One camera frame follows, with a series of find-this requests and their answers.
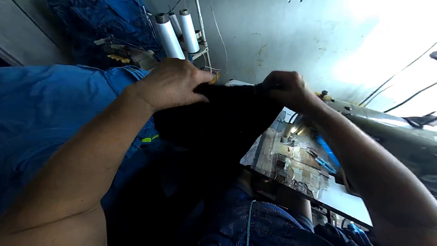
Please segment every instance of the patterned blue fabric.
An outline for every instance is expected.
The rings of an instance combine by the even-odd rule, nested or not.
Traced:
[[[246,245],[252,200],[240,188],[231,188],[220,200],[218,215],[199,245]],[[249,232],[249,245],[332,246],[284,209],[266,202],[253,203]]]
[[[87,66],[0,68],[0,216],[47,159],[106,108],[125,86],[148,75],[133,66],[102,71]],[[128,149],[109,192],[104,209],[136,170],[145,165],[143,155],[133,155],[157,134],[153,118]]]
[[[119,66],[93,43],[113,35],[118,44],[127,43],[161,51],[149,26],[141,0],[47,0],[49,8],[66,26],[77,64],[101,69]]]

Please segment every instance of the left hand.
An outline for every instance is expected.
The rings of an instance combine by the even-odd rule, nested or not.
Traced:
[[[154,111],[188,105],[195,102],[208,102],[193,90],[201,83],[210,82],[209,71],[197,69],[188,60],[167,58],[133,87]]]

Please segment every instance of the right hand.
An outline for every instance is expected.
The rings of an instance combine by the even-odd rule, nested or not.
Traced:
[[[269,96],[278,103],[298,113],[307,114],[323,104],[305,85],[298,72],[273,71],[263,81],[269,89]]]
[[[209,71],[197,69],[188,60],[167,58],[146,77],[134,86],[138,95],[154,111],[188,105],[195,102],[208,102],[208,99],[193,90],[202,83],[210,82]]]

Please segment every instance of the thread spool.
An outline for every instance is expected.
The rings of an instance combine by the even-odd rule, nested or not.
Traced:
[[[171,12],[170,14],[168,14],[168,18],[170,19],[171,26],[173,27],[176,37],[179,38],[182,35],[182,29],[180,28],[179,21],[177,20],[176,15]]]
[[[197,42],[196,33],[194,31],[193,20],[188,10],[184,9],[179,11],[180,15],[180,27],[182,29],[182,35],[184,36],[184,44],[189,53],[196,53],[199,51],[199,43]]]
[[[185,60],[184,53],[182,52],[169,18],[164,13],[160,13],[155,15],[155,19],[156,30],[161,38],[167,57]]]

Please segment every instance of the knuckle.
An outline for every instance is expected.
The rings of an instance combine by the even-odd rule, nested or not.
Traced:
[[[192,70],[192,72],[191,72],[191,77],[192,77],[193,79],[197,79],[199,76],[200,76],[200,70],[199,70],[199,69],[194,69],[194,70]]]

